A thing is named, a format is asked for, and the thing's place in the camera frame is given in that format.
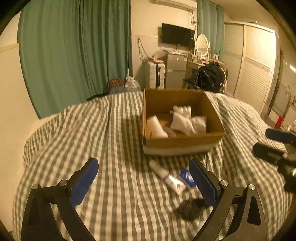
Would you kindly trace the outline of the black hair scrunchie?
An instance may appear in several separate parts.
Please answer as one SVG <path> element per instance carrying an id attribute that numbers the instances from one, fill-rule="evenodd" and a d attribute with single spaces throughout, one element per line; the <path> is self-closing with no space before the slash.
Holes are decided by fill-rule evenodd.
<path id="1" fill-rule="evenodd" d="M 202 198 L 183 201 L 177 208 L 178 213 L 184 220 L 197 219 L 209 205 Z"/>

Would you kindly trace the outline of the blue wet wipes pack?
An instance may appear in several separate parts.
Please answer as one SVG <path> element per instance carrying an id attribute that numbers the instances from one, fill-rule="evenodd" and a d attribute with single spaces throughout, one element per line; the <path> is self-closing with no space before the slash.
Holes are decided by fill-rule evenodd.
<path id="1" fill-rule="evenodd" d="M 189 188 L 194 188 L 196 186 L 196 183 L 195 183 L 194 179 L 192 178 L 189 169 L 184 169 L 183 171 L 181 171 L 179 173 L 178 177 Z"/>

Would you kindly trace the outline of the white cream tube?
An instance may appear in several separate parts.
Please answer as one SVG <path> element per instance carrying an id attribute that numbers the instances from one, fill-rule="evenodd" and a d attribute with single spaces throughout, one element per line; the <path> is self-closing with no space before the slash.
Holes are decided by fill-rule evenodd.
<path id="1" fill-rule="evenodd" d="M 171 175 L 170 172 L 162 167 L 158 162 L 151 160 L 149 162 L 149 166 L 156 173 L 156 175 L 177 195 L 181 195 L 185 191 L 186 185 L 181 180 Z"/>

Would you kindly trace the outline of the white work gloves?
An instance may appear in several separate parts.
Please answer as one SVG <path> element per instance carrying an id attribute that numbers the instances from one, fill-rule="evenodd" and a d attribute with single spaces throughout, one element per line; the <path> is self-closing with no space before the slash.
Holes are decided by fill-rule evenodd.
<path id="1" fill-rule="evenodd" d="M 191 106 L 173 106 L 170 111 L 173 120 L 170 128 L 174 131 L 182 132 L 186 136 L 194 136 L 205 133 L 207 130 L 206 116 L 192 116 Z"/>

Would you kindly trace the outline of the white cylindrical bottle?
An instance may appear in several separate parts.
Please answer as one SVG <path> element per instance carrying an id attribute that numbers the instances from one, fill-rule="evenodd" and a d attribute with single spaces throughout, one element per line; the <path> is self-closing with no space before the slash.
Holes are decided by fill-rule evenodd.
<path id="1" fill-rule="evenodd" d="M 164 131 L 155 115 L 147 120 L 147 128 L 151 131 L 152 138 L 168 138 L 168 134 Z"/>

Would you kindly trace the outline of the red fire extinguisher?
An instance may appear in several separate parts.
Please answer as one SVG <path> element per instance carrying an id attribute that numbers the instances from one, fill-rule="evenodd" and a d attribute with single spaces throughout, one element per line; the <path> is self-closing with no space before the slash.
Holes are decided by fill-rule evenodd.
<path id="1" fill-rule="evenodd" d="M 282 122 L 283 122 L 283 120 L 284 120 L 285 118 L 283 117 L 283 116 L 279 116 L 278 117 L 278 119 L 277 119 L 277 121 L 276 121 L 276 124 L 274 125 L 274 127 L 275 128 L 280 128 L 281 127 L 281 124 L 282 124 Z"/>

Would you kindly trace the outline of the grey checkered bed cover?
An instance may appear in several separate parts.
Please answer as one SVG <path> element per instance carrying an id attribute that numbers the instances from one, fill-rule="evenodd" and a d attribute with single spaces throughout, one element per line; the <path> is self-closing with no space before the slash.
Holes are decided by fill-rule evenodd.
<path id="1" fill-rule="evenodd" d="M 226 136 L 207 153 L 196 154 L 209 171 L 230 184 L 254 184 L 262 203 L 267 239 L 288 216 L 293 195 L 284 190 L 277 168 L 252 153 L 260 142 L 285 151 L 266 138 L 267 124 L 249 104 L 208 93 Z M 69 179 L 94 157 L 99 172 L 76 210 L 96 240 L 191 240 L 211 213 L 196 220 L 177 212 L 185 200 L 201 197 L 197 188 L 175 194 L 151 170 L 142 149 L 142 92 L 120 93 L 63 109 L 26 141 L 24 174 L 13 205 L 13 231 L 21 239 L 23 213 L 31 187 L 54 186 Z"/>

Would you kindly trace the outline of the brown cardboard box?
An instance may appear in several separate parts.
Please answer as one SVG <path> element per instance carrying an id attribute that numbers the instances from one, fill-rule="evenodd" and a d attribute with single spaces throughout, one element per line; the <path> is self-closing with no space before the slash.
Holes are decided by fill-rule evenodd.
<path id="1" fill-rule="evenodd" d="M 169 157 L 211 150 L 226 131 L 209 94 L 202 90 L 145 89 L 144 153 Z"/>

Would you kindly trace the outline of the black clothes pile on chair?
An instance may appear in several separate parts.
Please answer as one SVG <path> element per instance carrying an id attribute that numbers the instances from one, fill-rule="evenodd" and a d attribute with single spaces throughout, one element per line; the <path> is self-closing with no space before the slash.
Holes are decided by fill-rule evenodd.
<path id="1" fill-rule="evenodd" d="M 220 65 L 200 67 L 193 74 L 193 88 L 213 93 L 224 93 L 227 87 L 228 70 Z"/>

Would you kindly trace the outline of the white louvered wardrobe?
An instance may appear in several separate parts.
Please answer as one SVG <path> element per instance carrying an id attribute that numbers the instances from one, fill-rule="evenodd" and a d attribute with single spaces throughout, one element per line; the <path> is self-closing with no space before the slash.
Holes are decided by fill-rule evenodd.
<path id="1" fill-rule="evenodd" d="M 244 22 L 224 24 L 225 93 L 259 113 L 267 101 L 276 63 L 274 30 Z"/>

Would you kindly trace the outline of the white dressing table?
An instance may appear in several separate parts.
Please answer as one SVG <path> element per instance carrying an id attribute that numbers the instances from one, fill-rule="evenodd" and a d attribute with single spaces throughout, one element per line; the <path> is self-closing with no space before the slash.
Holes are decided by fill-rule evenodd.
<path id="1" fill-rule="evenodd" d="M 183 88 L 191 88 L 193 89 L 193 74 L 195 73 L 196 70 L 198 70 L 200 67 L 205 66 L 206 64 L 199 64 L 199 63 L 194 63 L 191 61 L 187 62 L 186 65 L 186 75 L 185 78 L 183 79 Z"/>

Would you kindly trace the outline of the white oval vanity mirror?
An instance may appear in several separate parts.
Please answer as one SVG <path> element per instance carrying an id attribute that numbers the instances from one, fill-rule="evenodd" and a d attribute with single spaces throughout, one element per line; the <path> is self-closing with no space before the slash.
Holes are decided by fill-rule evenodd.
<path id="1" fill-rule="evenodd" d="M 204 34 L 200 34 L 195 42 L 195 55 L 206 57 L 209 54 L 210 43 Z"/>

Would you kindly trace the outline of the silver mini fridge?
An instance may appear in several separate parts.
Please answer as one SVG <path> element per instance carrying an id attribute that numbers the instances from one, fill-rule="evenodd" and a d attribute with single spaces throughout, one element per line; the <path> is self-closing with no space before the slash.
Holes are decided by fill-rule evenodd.
<path id="1" fill-rule="evenodd" d="M 182 89 L 186 75 L 187 58 L 183 55 L 166 54 L 165 89 Z"/>

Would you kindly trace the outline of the white suitcase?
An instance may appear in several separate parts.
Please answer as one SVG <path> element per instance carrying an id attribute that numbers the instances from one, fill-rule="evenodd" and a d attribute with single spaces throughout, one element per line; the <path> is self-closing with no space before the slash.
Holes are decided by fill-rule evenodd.
<path id="1" fill-rule="evenodd" d="M 147 62 L 144 64 L 145 88 L 165 88 L 165 64 Z"/>

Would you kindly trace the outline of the clear water jug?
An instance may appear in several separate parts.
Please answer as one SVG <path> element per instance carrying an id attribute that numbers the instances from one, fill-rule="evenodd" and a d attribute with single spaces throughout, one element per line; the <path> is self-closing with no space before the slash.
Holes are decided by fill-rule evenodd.
<path id="1" fill-rule="evenodd" d="M 125 90 L 128 92 L 140 91 L 140 84 L 135 80 L 134 77 L 128 76 L 125 80 Z"/>

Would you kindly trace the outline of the dark floral bag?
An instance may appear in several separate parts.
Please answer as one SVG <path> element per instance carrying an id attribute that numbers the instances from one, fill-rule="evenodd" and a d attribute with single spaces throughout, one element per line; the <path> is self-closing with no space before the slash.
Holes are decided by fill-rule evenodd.
<path id="1" fill-rule="evenodd" d="M 113 78 L 107 82 L 109 91 L 116 87 L 123 87 L 125 84 L 121 78 Z"/>

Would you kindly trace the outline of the white air conditioner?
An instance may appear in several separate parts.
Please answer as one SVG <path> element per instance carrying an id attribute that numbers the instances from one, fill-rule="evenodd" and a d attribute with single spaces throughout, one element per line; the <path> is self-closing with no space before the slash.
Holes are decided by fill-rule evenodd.
<path id="1" fill-rule="evenodd" d="M 191 0 L 154 0 L 154 3 L 185 11 L 195 11 L 197 9 L 197 3 Z"/>

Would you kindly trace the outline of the large green curtain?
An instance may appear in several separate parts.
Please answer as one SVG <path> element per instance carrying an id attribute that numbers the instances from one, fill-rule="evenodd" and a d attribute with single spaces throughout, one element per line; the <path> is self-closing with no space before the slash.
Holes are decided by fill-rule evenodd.
<path id="1" fill-rule="evenodd" d="M 30 1 L 18 23 L 26 88 L 39 118 L 132 75 L 130 1 Z"/>

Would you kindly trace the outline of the black wall television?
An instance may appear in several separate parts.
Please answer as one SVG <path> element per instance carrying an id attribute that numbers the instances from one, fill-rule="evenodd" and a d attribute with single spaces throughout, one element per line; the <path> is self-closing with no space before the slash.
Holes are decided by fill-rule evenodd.
<path id="1" fill-rule="evenodd" d="M 163 23 L 161 37 L 162 43 L 164 44 L 193 48 L 195 31 L 188 28 Z"/>

